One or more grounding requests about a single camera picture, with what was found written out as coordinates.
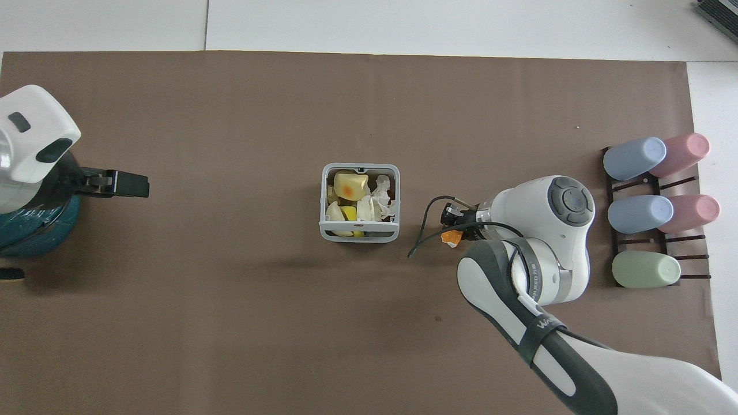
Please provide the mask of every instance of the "gray circular button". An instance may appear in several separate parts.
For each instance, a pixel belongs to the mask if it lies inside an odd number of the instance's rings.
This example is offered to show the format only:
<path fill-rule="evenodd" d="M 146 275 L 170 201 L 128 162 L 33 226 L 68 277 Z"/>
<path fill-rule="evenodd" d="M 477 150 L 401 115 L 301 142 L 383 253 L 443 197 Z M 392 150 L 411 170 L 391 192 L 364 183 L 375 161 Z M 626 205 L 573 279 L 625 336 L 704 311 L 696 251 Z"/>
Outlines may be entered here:
<path fill-rule="evenodd" d="M 567 189 L 563 195 L 564 205 L 572 212 L 581 212 L 587 207 L 587 200 L 579 189 Z"/>

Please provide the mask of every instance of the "blue cup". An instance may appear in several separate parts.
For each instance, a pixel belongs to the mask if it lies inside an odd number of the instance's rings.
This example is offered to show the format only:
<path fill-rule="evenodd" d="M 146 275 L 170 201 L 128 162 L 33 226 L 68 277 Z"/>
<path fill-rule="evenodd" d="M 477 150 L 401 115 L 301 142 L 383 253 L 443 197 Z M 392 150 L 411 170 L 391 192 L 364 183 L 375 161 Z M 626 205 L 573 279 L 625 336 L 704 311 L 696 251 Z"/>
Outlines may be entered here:
<path fill-rule="evenodd" d="M 629 180 L 656 167 L 666 157 L 666 145 L 656 137 L 630 140 L 609 148 L 602 160 L 613 179 Z"/>
<path fill-rule="evenodd" d="M 660 227 L 673 215 L 672 203 L 666 197 L 652 194 L 615 200 L 607 209 L 610 226 L 620 233 L 638 233 Z"/>

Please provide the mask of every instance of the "black strap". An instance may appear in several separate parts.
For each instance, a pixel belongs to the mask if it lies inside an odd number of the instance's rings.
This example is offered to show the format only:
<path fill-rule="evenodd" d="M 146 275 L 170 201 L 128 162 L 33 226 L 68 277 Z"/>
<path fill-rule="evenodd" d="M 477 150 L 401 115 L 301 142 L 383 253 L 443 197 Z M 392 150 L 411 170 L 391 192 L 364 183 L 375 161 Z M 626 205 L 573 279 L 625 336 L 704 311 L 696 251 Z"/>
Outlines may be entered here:
<path fill-rule="evenodd" d="M 523 358 L 528 367 L 533 364 L 533 358 L 536 357 L 536 351 L 538 351 L 538 346 L 541 345 L 543 339 L 559 327 L 566 329 L 566 326 L 558 318 L 548 313 L 539 315 L 528 324 L 528 328 L 525 329 L 523 338 L 520 339 L 520 344 L 517 347 L 517 353 Z"/>

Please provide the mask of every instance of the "green cup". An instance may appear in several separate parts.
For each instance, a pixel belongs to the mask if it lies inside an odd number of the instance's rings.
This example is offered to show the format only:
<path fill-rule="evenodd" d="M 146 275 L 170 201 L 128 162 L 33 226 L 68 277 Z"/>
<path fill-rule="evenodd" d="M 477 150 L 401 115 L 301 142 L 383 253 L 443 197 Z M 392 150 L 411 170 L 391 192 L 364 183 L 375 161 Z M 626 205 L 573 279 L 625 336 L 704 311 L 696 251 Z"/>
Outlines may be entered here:
<path fill-rule="evenodd" d="M 665 287 L 677 282 L 681 273 L 679 262 L 663 253 L 623 251 L 613 260 L 613 276 L 627 288 Z"/>

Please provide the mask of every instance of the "orange object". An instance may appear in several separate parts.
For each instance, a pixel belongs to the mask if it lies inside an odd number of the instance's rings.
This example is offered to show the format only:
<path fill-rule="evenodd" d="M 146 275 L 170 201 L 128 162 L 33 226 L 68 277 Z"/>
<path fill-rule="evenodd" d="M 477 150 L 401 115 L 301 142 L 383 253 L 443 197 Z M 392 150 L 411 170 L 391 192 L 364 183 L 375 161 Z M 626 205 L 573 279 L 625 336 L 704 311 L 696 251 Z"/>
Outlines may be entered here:
<path fill-rule="evenodd" d="M 449 230 L 441 234 L 441 240 L 451 248 L 456 248 L 461 242 L 461 236 L 463 236 L 463 232 L 460 230 Z"/>

